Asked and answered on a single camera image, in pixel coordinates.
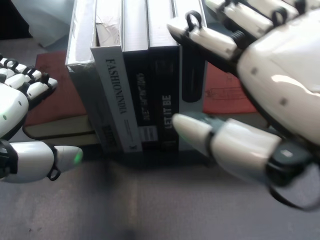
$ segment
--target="plastic bag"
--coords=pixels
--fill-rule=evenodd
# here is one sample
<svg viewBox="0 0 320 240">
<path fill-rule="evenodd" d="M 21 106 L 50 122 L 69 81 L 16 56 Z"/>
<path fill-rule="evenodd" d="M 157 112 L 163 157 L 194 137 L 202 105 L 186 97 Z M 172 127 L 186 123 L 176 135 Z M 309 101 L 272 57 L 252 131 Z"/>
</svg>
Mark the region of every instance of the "plastic bag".
<svg viewBox="0 0 320 240">
<path fill-rule="evenodd" d="M 69 34 L 75 0 L 11 0 L 43 47 Z"/>
</svg>

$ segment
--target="red book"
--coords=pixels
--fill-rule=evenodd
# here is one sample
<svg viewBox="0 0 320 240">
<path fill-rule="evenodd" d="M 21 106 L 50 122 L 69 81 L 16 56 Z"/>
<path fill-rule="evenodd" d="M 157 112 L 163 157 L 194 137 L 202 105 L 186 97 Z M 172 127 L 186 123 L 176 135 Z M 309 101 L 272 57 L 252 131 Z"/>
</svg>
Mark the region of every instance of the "red book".
<svg viewBox="0 0 320 240">
<path fill-rule="evenodd" d="M 25 126 L 49 123 L 56 120 L 86 115 L 85 107 L 72 83 L 65 66 L 66 52 L 39 54 L 35 68 L 48 73 L 58 81 L 55 92 L 29 111 Z"/>
<path fill-rule="evenodd" d="M 255 113 L 255 107 L 244 94 L 239 80 L 212 64 L 206 72 L 203 112 L 206 114 Z"/>
</svg>

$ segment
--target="white robotic hand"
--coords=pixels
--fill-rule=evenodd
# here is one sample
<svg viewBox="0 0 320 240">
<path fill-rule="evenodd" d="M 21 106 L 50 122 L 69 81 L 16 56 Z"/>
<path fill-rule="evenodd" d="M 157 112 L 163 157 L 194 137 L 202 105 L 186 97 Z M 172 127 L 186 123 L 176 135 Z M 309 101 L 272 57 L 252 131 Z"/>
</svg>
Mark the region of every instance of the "white robotic hand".
<svg viewBox="0 0 320 240">
<path fill-rule="evenodd" d="M 25 122 L 28 110 L 56 89 L 57 80 L 33 67 L 0 55 L 0 179 L 29 183 L 77 166 L 83 152 L 75 146 L 52 146 L 41 141 L 8 143 Z"/>
<path fill-rule="evenodd" d="M 176 114 L 173 126 L 195 149 L 242 179 L 269 186 L 279 202 L 300 207 L 272 186 L 285 187 L 310 164 L 320 165 L 319 0 L 207 0 L 231 31 L 201 25 L 191 11 L 174 18 L 172 37 L 219 69 L 240 79 L 249 100 L 275 130 L 229 119 Z"/>
</svg>

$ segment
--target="gray surface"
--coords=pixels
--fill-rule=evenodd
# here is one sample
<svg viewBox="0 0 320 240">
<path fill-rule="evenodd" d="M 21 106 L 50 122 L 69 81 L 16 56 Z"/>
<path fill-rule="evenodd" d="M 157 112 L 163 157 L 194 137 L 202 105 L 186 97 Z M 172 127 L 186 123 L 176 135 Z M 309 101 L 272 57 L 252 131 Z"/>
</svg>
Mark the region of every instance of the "gray surface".
<svg viewBox="0 0 320 240">
<path fill-rule="evenodd" d="M 302 187 L 293 197 L 304 201 Z M 318 212 L 282 206 L 216 166 L 135 171 L 89 161 L 55 182 L 1 183 L 0 192 L 2 240 L 320 238 Z"/>
</svg>

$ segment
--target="green light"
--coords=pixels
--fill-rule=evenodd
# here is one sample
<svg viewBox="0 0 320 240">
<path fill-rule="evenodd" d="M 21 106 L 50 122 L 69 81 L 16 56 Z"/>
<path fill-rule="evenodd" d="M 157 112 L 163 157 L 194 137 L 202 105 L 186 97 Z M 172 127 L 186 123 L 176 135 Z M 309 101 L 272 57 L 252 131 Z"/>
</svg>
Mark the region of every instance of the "green light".
<svg viewBox="0 0 320 240">
<path fill-rule="evenodd" d="M 84 153 L 82 151 L 79 151 L 76 155 L 75 155 L 75 158 L 73 160 L 73 163 L 75 165 L 78 165 L 81 163 L 82 161 L 82 157 L 83 157 Z"/>
</svg>

